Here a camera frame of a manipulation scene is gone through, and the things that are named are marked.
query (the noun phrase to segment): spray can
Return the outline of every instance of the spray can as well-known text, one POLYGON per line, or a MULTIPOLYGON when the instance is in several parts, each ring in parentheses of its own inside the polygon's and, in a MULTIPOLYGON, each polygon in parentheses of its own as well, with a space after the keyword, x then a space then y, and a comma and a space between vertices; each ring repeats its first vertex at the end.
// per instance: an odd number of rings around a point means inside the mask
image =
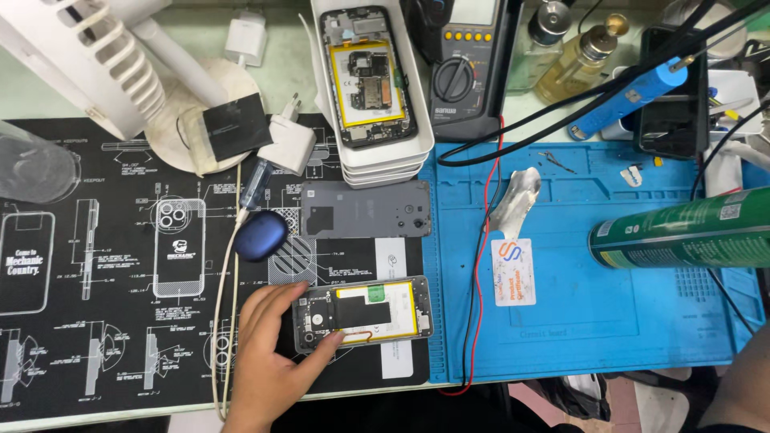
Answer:
POLYGON ((770 186, 604 221, 588 248, 618 269, 770 267, 770 186))

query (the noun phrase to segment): black repair mat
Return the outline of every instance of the black repair mat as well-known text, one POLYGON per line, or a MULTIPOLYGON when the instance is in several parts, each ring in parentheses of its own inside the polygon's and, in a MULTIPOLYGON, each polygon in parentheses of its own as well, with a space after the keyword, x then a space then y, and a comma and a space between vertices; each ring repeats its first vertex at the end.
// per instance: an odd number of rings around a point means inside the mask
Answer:
MULTIPOLYGON (((299 229, 302 182, 342 180, 333 130, 321 115, 301 116, 300 122, 316 129, 318 136, 306 176, 277 171, 266 192, 268 200, 263 201, 265 208, 282 213, 293 230, 299 229)), ((24 247, 26 233, 37 245, 50 239, 45 231, 50 226, 54 232, 45 308, 36 314, 17 314, 27 307, 24 303, 0 299, 0 421, 211 402, 211 320, 234 223, 236 169, 200 179, 166 165, 145 141, 120 143, 89 119, 13 123, 78 154, 82 182, 72 195, 51 205, 0 200, 4 225, 14 232, 14 248, 24 247), (159 231, 160 242, 171 247, 160 249, 161 265, 156 270, 159 200, 176 200, 197 210, 182 224, 187 226, 159 231), (205 218, 196 218, 203 215, 198 212, 203 208, 205 218), (18 213, 23 218, 11 216, 18 213), (54 218, 40 216, 47 213, 54 218), (31 224, 30 217, 37 223, 31 224), (189 266, 163 267, 163 261, 171 258, 187 260, 189 266), (90 272, 85 263, 92 263, 90 272), (203 288, 197 290, 201 269, 203 288), (189 296, 162 297, 182 290, 175 282, 190 281, 194 284, 183 285, 189 296)), ((253 156, 244 161, 243 183, 254 161, 253 156)), ((419 238, 405 241, 407 273, 420 275, 422 243, 419 238)), ((284 251, 265 263, 240 264, 239 301, 268 283, 307 279, 323 285, 376 279, 372 239, 297 237, 291 244, 293 252, 284 251)), ((4 257, 15 254, 3 250, 4 257)), ((0 284, 6 274, 4 266, 0 284)), ((25 284, 31 297, 45 296, 45 279, 36 277, 25 284)), ((226 286, 229 292, 232 279, 226 286)), ((228 318, 215 339, 217 347, 226 343, 230 302, 225 296, 223 316, 228 318)), ((304 355, 293 350, 290 314, 283 319, 277 350, 301 361, 304 355)), ((427 340, 412 345, 414 373, 409 378, 382 379, 380 347, 356 347, 338 351, 310 391, 423 384, 429 374, 427 340)), ((220 351, 218 361, 225 357, 226 351, 220 351)))

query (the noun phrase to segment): multimeter dial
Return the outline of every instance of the multimeter dial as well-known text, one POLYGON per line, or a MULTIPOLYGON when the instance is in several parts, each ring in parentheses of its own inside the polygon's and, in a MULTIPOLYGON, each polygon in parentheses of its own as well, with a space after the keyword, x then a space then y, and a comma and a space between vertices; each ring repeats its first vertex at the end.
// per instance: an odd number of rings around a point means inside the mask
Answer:
POLYGON ((453 57, 434 70, 434 92, 445 102, 461 101, 474 87, 474 71, 466 59, 453 57))

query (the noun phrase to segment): power adapter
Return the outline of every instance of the power adapter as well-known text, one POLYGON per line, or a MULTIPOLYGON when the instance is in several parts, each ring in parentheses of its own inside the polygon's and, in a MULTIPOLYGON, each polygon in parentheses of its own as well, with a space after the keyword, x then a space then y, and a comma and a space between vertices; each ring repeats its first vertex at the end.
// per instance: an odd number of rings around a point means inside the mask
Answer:
POLYGON ((296 123, 299 113, 297 110, 302 102, 297 94, 283 107, 280 114, 270 117, 270 135, 273 144, 259 148, 257 156, 265 159, 275 167, 302 176, 316 144, 315 132, 296 123))

